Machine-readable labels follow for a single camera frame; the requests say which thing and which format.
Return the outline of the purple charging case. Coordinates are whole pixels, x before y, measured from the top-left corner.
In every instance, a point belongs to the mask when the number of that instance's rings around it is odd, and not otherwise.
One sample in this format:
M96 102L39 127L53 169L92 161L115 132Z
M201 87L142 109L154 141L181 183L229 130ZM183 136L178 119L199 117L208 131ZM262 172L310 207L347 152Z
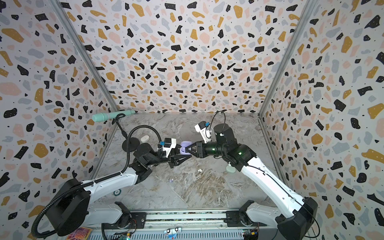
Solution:
M182 141L181 142L181 147L180 147L180 154L181 155L191 155L191 153L189 153L187 151L187 148L188 146L192 145L193 143L190 142L190 141Z

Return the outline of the white charging case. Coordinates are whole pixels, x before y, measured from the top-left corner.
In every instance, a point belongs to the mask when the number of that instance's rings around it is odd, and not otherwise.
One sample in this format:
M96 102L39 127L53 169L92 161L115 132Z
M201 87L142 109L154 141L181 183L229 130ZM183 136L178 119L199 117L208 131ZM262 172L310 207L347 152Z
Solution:
M141 137L141 142L142 143L147 143L149 140L150 140L150 137L148 135L145 135L145 136Z

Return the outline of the mint green charging case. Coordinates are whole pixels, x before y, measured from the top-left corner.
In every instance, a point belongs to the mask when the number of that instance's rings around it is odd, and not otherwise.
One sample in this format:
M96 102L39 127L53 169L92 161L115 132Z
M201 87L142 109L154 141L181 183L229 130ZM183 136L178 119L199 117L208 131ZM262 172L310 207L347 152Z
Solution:
M228 173L233 174L233 173L235 173L237 170L236 170L235 167L232 167L232 166L230 166L230 165L227 165L227 166L226 166L226 171L227 171Z

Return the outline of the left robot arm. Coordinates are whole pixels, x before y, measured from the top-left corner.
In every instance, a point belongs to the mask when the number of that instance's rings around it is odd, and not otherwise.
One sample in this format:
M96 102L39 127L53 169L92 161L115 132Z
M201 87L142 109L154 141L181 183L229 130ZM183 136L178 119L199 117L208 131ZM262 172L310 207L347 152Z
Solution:
M171 168L191 158L191 142L177 144L175 139L165 139L154 150L150 144L140 144L134 151L134 160L123 172L100 179L80 182L67 181L48 204L45 215L58 236L67 236L82 226L115 224L129 210L123 204L97 207L94 203L110 193L143 182L151 173L151 166L169 164Z

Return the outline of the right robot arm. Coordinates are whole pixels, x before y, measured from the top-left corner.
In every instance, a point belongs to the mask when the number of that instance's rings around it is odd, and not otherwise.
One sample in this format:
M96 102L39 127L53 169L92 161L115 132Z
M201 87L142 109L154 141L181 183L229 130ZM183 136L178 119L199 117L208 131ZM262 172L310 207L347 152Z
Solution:
M247 145L239 144L228 124L214 127L215 141L181 144L182 149L196 158L220 157L263 190L275 203L275 207L247 201L235 216L227 214L227 224L254 227L258 223L277 229L287 240L302 240L316 222L318 204L312 198L295 193L274 175Z

